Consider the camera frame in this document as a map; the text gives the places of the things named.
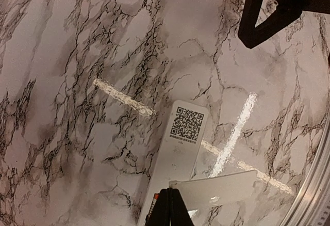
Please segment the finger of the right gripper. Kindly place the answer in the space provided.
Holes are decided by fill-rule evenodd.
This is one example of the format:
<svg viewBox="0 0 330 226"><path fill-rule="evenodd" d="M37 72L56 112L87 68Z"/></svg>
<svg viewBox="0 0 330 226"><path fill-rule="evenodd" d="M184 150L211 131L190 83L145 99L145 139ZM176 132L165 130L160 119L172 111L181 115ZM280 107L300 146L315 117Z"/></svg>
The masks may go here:
<svg viewBox="0 0 330 226"><path fill-rule="evenodd" d="M245 0L238 37L247 48L254 48L297 20L302 12L329 14L329 0L275 0L275 11L256 25L263 0Z"/></svg>

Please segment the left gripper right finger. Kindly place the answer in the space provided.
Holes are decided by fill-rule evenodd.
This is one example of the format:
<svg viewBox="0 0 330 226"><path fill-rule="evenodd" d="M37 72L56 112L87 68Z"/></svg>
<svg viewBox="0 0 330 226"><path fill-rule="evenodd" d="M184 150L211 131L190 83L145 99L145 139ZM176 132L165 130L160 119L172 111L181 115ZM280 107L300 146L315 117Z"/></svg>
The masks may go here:
<svg viewBox="0 0 330 226"><path fill-rule="evenodd" d="M170 225L193 226L193 222L178 189L171 189L170 199Z"/></svg>

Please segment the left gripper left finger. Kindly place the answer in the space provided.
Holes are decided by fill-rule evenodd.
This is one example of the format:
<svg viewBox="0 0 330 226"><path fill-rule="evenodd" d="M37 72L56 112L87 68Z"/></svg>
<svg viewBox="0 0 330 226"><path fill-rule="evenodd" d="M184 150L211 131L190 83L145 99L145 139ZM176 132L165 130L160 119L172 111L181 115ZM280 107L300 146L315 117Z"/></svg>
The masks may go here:
<svg viewBox="0 0 330 226"><path fill-rule="evenodd" d="M150 210L147 214L146 226L149 225L170 225L170 189L162 189L155 193Z"/></svg>

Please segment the white battery cover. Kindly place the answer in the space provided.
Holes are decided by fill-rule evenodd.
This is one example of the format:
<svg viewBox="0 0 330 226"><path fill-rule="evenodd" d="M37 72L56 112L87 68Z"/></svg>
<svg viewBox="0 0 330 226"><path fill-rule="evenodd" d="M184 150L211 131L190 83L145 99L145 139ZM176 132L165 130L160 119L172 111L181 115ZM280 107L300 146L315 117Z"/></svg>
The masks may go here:
<svg viewBox="0 0 330 226"><path fill-rule="evenodd" d="M170 181L178 189L188 211L230 204L249 198L257 181L257 171L250 170L219 177L190 181Z"/></svg>

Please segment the white remote control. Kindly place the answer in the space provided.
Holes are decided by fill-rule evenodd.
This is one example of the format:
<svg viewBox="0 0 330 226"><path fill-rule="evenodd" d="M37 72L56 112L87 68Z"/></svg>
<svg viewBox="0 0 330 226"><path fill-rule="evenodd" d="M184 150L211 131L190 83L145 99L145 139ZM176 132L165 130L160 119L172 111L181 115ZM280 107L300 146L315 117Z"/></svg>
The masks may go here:
<svg viewBox="0 0 330 226"><path fill-rule="evenodd" d="M191 178L208 115L206 107L182 100L173 103L138 225L145 225L154 194L168 187L170 181Z"/></svg>

